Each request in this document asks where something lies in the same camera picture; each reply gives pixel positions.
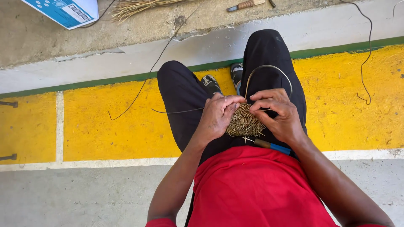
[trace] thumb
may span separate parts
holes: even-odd
[[[223,113],[223,117],[230,119],[237,108],[240,106],[240,103],[232,103],[225,108]]]
[[[258,120],[262,122],[268,129],[272,127],[274,124],[276,124],[276,121],[271,117],[269,117],[268,114],[266,114],[262,110],[255,110],[251,111],[250,113],[252,113],[256,118],[258,118]]]

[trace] red t-shirt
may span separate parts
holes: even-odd
[[[299,162],[272,149],[232,147],[200,165],[188,226],[337,226]],[[174,227],[166,218],[146,227]]]

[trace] green stripe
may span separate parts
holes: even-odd
[[[385,46],[393,46],[398,44],[404,44],[404,36],[401,37],[394,37],[382,40],[373,40],[372,41],[372,50],[377,50],[379,48]],[[331,47],[323,47],[323,48],[316,48],[316,49],[309,49],[309,50],[298,50],[292,51],[290,56],[292,59],[304,59],[309,57],[315,57],[320,55],[328,55],[328,54],[335,54],[335,53],[342,53],[342,52],[350,52],[350,53],[357,53],[357,52],[366,52],[369,51],[369,42],[359,42],[359,43],[352,43],[346,44],[341,46],[331,46]],[[228,61],[219,61],[213,63],[207,63],[202,65],[194,65],[189,66],[188,68],[192,72],[196,71],[205,71],[210,69],[218,69],[228,67],[232,63],[242,62],[243,59],[234,59]],[[115,83],[122,83],[134,80],[144,80],[146,78],[156,78],[157,72],[150,73],[143,73],[143,74],[136,74],[136,75],[129,75],[129,76],[120,76],[115,78],[108,78],[108,79],[101,79],[101,80],[92,80],[92,81],[85,81],[79,82],[74,84],[65,84],[47,88],[38,88],[33,90],[25,90],[19,92],[11,92],[0,94],[0,99],[7,98],[7,97],[19,97],[19,96],[27,96],[27,95],[36,95],[42,94],[46,92],[54,92],[60,90],[70,90],[70,89],[77,89],[77,88],[86,88],[86,87],[93,87],[93,86],[100,86],[100,85],[107,85],[107,84],[115,84]]]

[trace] sneaker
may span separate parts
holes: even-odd
[[[202,77],[201,81],[203,85],[206,87],[208,94],[213,96],[216,92],[219,92],[220,94],[223,95],[222,90],[219,87],[219,84],[212,75],[206,75]]]
[[[240,95],[241,77],[243,76],[243,63],[233,63],[230,66],[230,76],[237,95]]]

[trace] gray concrete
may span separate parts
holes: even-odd
[[[333,161],[404,226],[404,160]],[[0,173],[0,220],[14,226],[144,226],[154,190],[170,166]],[[190,193],[177,217],[184,225]]]
[[[98,2],[100,12],[103,12],[111,0]],[[340,4],[338,0],[278,0],[276,8],[272,8],[267,1],[248,10],[225,11],[239,2],[206,0],[203,7],[181,28],[179,35],[205,34],[213,29],[255,19]],[[178,28],[178,18],[188,17],[200,3],[192,1],[154,8],[121,24],[110,20],[110,8],[96,25],[69,31],[21,0],[0,1],[0,68],[165,39]]]

